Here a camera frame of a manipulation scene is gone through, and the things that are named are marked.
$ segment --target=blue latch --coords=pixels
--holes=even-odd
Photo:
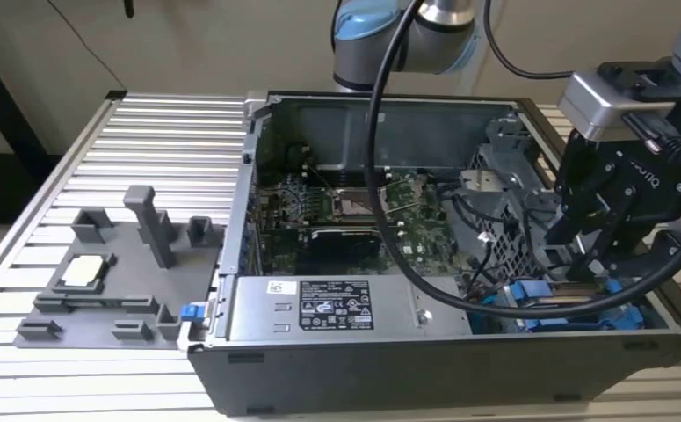
[[[191,323],[203,322],[205,305],[189,303],[179,308],[179,320],[189,321]]]

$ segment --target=circuit board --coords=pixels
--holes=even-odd
[[[423,276],[459,275],[458,252],[434,184],[415,171],[389,171],[379,188],[397,248]],[[374,228],[362,187],[309,186],[297,175],[258,190],[258,238],[265,275],[399,273]]]

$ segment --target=white wall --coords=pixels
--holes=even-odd
[[[130,91],[242,95],[334,89],[327,45],[334,0],[135,0],[131,20],[119,0],[54,2]],[[669,51],[681,27],[681,0],[498,3],[502,50],[530,70],[654,59]],[[43,0],[0,0],[0,76],[55,152],[73,141],[105,92],[118,88]],[[397,75],[390,91],[467,94],[467,81],[458,79]],[[562,86],[519,80],[489,56],[474,94],[550,102]]]

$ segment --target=metal slotted table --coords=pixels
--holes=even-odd
[[[569,123],[541,111],[566,138]],[[14,329],[50,279],[81,207],[121,204],[127,185],[151,185],[174,222],[225,224],[243,137],[243,99],[127,94],[107,99],[0,243],[0,420],[225,420],[179,351],[15,349]],[[675,277],[681,284],[681,273]],[[647,369],[589,404],[305,415],[307,420],[681,420],[681,364]]]

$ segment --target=black cable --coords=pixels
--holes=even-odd
[[[533,261],[533,264],[538,267],[539,272],[545,274],[546,277],[549,277],[551,280],[555,280],[555,277],[553,276],[553,273],[550,272],[550,269],[542,264],[542,261],[535,256],[535,248],[531,244],[531,231],[530,231],[530,211],[527,211],[525,207],[525,202],[521,201],[519,206],[522,208],[522,235],[525,236],[525,249],[527,249],[527,255],[530,256],[530,259]]]
[[[335,26],[337,26],[337,13],[339,12],[339,5],[342,0],[337,0],[335,10],[331,12],[331,23],[329,24],[329,45],[331,46],[331,52],[335,51]]]
[[[506,68],[509,72],[514,75],[523,77],[525,79],[533,79],[539,81],[546,81],[550,79],[563,79],[571,76],[571,71],[563,72],[529,72],[526,70],[519,69],[514,66],[510,61],[503,56],[499,47],[495,45],[495,39],[493,38],[491,31],[491,0],[483,0],[482,3],[482,31],[485,33],[485,39],[489,41],[489,46],[491,46],[493,55],[498,59],[501,65]]]
[[[457,214],[457,217],[459,217],[459,221],[467,228],[470,228],[471,231],[475,233],[481,232],[481,229],[478,229],[478,226],[475,226],[475,223],[471,222],[467,217],[465,216],[465,213],[462,212],[462,208],[459,207],[459,203],[450,197],[449,200],[451,201],[451,208],[454,210],[454,213]]]
[[[478,264],[478,268],[475,269],[475,272],[471,275],[473,283],[474,283],[475,279],[478,278],[478,276],[481,275],[482,269],[485,268],[485,265],[487,264],[489,259],[491,259],[491,252],[493,252],[493,244],[491,244],[491,242],[486,242],[485,243],[485,255],[482,257],[481,263]]]
[[[451,203],[454,203],[454,201],[459,202],[459,206],[465,209],[465,211],[467,211],[470,214],[473,214],[475,217],[481,218],[486,222],[497,222],[498,224],[510,224],[515,222],[515,220],[511,218],[494,217],[493,215],[487,215],[482,211],[478,211],[475,208],[471,207],[465,198],[458,194],[454,194],[451,196]]]
[[[113,76],[113,79],[115,79],[115,82],[118,83],[121,88],[126,91],[126,85],[123,85],[123,82],[121,82],[121,79],[115,76],[115,74],[113,73],[113,71],[105,64],[105,62],[101,60],[101,58],[97,56],[97,54],[91,51],[90,46],[87,46],[86,42],[83,42],[82,36],[79,35],[75,28],[73,27],[71,22],[69,22],[69,19],[61,13],[61,10],[58,9],[58,7],[55,7],[55,4],[53,4],[53,0],[45,0],[45,2],[50,5],[50,7],[53,7],[53,10],[55,11],[55,13],[58,13],[58,16],[61,17],[62,21],[69,26],[69,29],[71,30],[73,34],[77,36],[77,39],[82,43],[83,49],[87,51],[87,53],[91,55],[91,57],[94,57],[94,60],[97,60],[97,62],[103,66],[105,70],[107,70],[107,73],[110,73],[110,76]]]
[[[623,287],[613,295],[607,295],[594,299],[593,301],[570,305],[567,307],[546,308],[546,309],[519,309],[497,305],[486,305],[477,302],[465,302],[461,297],[449,295],[442,290],[435,288],[423,278],[414,272],[413,268],[405,261],[405,257],[395,245],[395,237],[389,226],[386,225],[386,215],[383,214],[382,204],[378,198],[378,186],[374,180],[374,145],[375,145],[375,127],[378,124],[378,110],[382,102],[383,86],[390,74],[390,68],[394,62],[397,49],[402,43],[405,33],[413,22],[414,14],[421,6],[423,0],[413,0],[405,8],[402,19],[394,29],[389,46],[383,53],[378,73],[374,80],[374,88],[369,98],[369,111],[366,119],[365,131],[365,160],[363,160],[363,176],[365,188],[369,197],[369,203],[374,212],[375,227],[378,229],[379,237],[386,247],[386,252],[391,257],[394,263],[399,267],[405,278],[410,281],[414,287],[421,292],[430,296],[437,302],[441,302],[455,309],[470,312],[481,312],[485,315],[494,317],[507,317],[518,319],[546,319],[558,317],[578,317],[583,315],[597,314],[599,311],[615,308],[617,306],[627,303],[633,299],[646,294],[655,288],[663,281],[670,279],[675,272],[681,269],[681,247],[675,251],[673,257],[650,272],[642,279]],[[678,156],[677,164],[681,165],[681,155]]]

